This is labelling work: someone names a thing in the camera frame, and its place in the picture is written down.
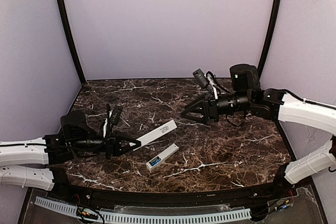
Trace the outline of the white remote control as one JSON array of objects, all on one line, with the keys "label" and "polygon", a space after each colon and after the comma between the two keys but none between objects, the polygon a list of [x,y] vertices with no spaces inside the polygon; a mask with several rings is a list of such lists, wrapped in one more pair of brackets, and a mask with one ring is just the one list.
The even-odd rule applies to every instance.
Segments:
[{"label": "white remote control", "polygon": [[180,149],[179,146],[177,146],[175,143],[170,145],[169,147],[167,147],[165,150],[163,150],[161,153],[159,153],[157,156],[155,156],[154,158],[152,158],[151,160],[155,159],[156,157],[159,157],[161,159],[161,161],[159,163],[157,163],[155,166],[151,166],[149,164],[149,162],[151,160],[149,160],[146,163],[146,167],[149,171],[152,171],[154,169],[156,169],[158,166],[160,166],[161,164],[163,164],[168,158],[170,158],[174,153],[176,153],[178,150]]}]

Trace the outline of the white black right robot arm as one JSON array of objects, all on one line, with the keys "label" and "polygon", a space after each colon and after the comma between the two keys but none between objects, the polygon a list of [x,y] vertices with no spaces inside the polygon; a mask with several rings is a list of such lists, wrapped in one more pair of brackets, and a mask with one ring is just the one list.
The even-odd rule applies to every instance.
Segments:
[{"label": "white black right robot arm", "polygon": [[185,106],[180,116],[207,125],[217,122],[221,115],[250,112],[274,122],[291,122],[313,127],[332,135],[324,145],[305,157],[281,165],[274,183],[292,186],[299,181],[335,165],[335,106],[301,98],[286,89],[260,87],[255,66],[238,64],[230,67],[233,92],[222,87],[211,73],[201,69],[193,76],[202,89],[207,90]]}]

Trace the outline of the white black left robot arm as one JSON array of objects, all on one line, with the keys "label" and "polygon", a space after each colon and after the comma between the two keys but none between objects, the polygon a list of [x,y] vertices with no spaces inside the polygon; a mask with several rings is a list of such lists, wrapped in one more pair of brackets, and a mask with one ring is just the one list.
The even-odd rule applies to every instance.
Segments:
[{"label": "white black left robot arm", "polygon": [[51,191],[55,186],[67,184],[68,177],[62,169],[47,168],[47,165],[65,163],[78,153],[103,153],[110,159],[141,147],[139,140],[113,130],[121,112],[120,107],[107,112],[102,134],[88,126],[82,111],[75,110],[61,117],[58,134],[34,140],[2,142],[1,184]]}]

